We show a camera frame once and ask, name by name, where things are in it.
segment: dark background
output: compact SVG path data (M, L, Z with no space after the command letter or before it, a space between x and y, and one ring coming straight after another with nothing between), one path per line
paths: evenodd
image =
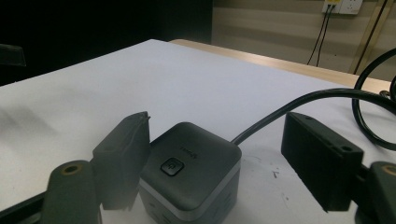
M210 43L212 6L212 0L0 0L0 44L21 46L27 65L0 65L0 85L148 39Z

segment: black power cord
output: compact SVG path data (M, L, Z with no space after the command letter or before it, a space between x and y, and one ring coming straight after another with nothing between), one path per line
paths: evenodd
M297 108L300 105L304 105L306 103L309 103L311 101L319 100L319 99L324 99L324 98L331 98L331 97L346 97L346 98L353 98L353 99L359 99L363 101L367 101L370 103L373 103L375 105L379 105L381 107L384 107L387 109L390 113L396 115L396 103L381 97L377 94L368 92L368 91L360 91L360 90L353 90L353 89L329 89L329 90L324 90L324 91L314 91L311 93L308 93L304 96L301 96L290 103L282 106L275 112L271 113L267 117L259 120L252 126L250 126L248 129L246 129L244 132L240 133L238 136L235 137L232 143L239 145L243 141L245 141L248 137L253 135L255 132L260 130L261 128L265 127L272 121L280 118L281 116L285 115L289 111Z
M393 57L396 55L396 49L391 49L390 51L382 54L378 58L376 58L374 61L372 61L361 73L359 76L358 80L356 81L355 90L360 90L361 87L363 86L364 81L366 78L384 61L387 59ZM389 97L392 102L396 102L395 99L395 92L396 92L396 77L392 80L389 88ZM361 115L361 108L359 104L358 99L353 99L352 100L352 111L353 111L353 116L355 117L356 122L359 125L359 128L361 128L361 131L366 135L368 139L370 139L373 143L376 145L379 145L381 147L390 149L390 150L396 150L396 144L390 143L379 136L377 136L375 133L373 133L370 128L367 126L366 122L363 119L363 116Z
M370 73L381 63L383 63L384 61L395 55L396 55L396 49L391 49L390 51L384 53L383 55L375 59L372 63L370 63L359 76L354 89L329 89L324 91L314 91L304 96L301 96L291 101L290 103L282 106L277 111L273 112L272 114L268 115L267 117L259 120L258 122L250 126L244 132L236 136L235 139L233 139L232 143L236 145L241 144L243 141L245 141L247 138L249 138L251 135L253 135L261 128L265 127L272 121L280 118L281 116L285 115L286 113L288 113L289 111L295 109L300 105L304 105L306 103L318 99L331 98L331 97L346 97L353 99L352 100L353 115L364 135L374 144L381 146L383 148L387 148L389 150L396 151L396 144L383 140L369 129L369 127L364 122L363 117L361 116L361 110L359 105L359 100L367 101L372 104L379 105L387 109L390 113L396 115L396 101L395 101L396 77L392 80L390 84L390 90L389 90L390 99L378 94L361 90L364 80L370 75Z

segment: black cable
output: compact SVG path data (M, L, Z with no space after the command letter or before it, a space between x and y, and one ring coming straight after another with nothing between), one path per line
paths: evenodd
M326 36L327 26L329 25L330 16L332 15L332 10L334 8L335 8L335 5L332 6L332 9L330 9L329 16L327 17L327 20L326 20L326 26L324 27L323 37L322 37L322 40L320 41L320 46L319 46L319 50L318 50L317 67L319 65L321 47L322 47L323 42L324 42L324 37Z
M393 78L389 87L390 100L396 101L396 76Z
M379 95L390 100L390 93L388 91L381 91Z
M319 32L319 35L318 35L317 42L315 43L314 49L312 50L312 53L311 53L311 57L309 57L308 63L306 63L306 64L309 64L311 62L312 56L314 56L315 49L317 48L321 33L323 31L324 22L326 21L326 18L327 18L327 13L329 12L329 8L330 8L330 5L327 5L326 13L324 14L324 18L323 18L322 26L320 27L320 32Z
M301 96L301 97L291 101L290 103L282 106L277 111L268 115L264 119L261 119L260 121L256 122L251 127L246 129L244 132L242 132L238 136L236 136L235 139L233 139L232 143L234 143L236 145L241 144L243 141L245 141L248 137L250 137L255 132L257 132L259 129L265 127L272 121L280 118L281 116L285 115L287 112L295 109L296 107L298 107L300 105L304 105L306 103L309 103L311 101L315 101L318 99L324 99L324 98L330 98L330 97L346 97L346 98L364 100L364 101L373 103L375 105L384 107L389 112L396 115L396 102L393 102L391 100L388 100L384 97L381 97L377 94L374 94L374 93L371 93L368 91L360 91L360 90L353 90L353 89L329 89L329 90L324 90L324 91L314 91L314 92L308 93L304 96ZM385 148L389 148L391 150L396 150L396 144L392 144L392 143L386 144Z
M390 51L382 54L381 56L379 56L378 58L376 58L374 61L372 61L361 73L361 75L359 76L358 80L356 81L355 90L361 90L361 87L363 86L363 83L365 81L365 79L373 72L374 69L376 69L381 63L383 63L384 61L386 61L387 59L393 57L396 55L396 49L391 49ZM393 79L391 85L390 85L390 99L394 99L395 96L395 78ZM396 150L396 145L393 143L390 143L380 137L378 137L376 134L374 134L370 128L367 126L366 122L363 119L363 116L361 115L361 108L360 108L360 104L359 104L359 100L358 99L353 99L352 100L352 111L353 111L353 116L356 120L356 122L358 123L359 128L361 128L361 131L364 133L364 135L366 135L366 137L368 139L370 139L373 143L384 147L384 148L388 148L391 150Z

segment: device logo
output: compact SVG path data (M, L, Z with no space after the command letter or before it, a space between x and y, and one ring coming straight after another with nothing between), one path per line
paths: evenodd
M184 147L181 147L180 150L184 151L185 153L189 154L191 158L193 159L197 159L198 158L198 154L196 154L195 152L188 150Z

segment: wire on wall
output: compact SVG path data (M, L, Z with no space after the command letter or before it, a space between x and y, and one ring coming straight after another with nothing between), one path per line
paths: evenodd
M317 38L317 42L315 43L315 46L312 49L311 56L309 57L308 63L306 63L306 64L309 64L311 62L312 57L314 56L315 50L317 49L317 45L318 45L318 42L320 40L321 34L323 32L323 28L324 28L323 37L322 37L322 39L320 41L320 46L319 46L319 49L318 49L318 58L317 58L317 67L318 67L321 48L322 48L322 45L323 45L323 42L324 42L324 38L326 36L327 26L329 25L329 19L330 19L330 16L332 15L332 10L334 8L335 8L335 6L327 5L327 9L326 9L326 12L324 14L322 25L320 27L320 32L319 32L319 35L318 35L318 38Z

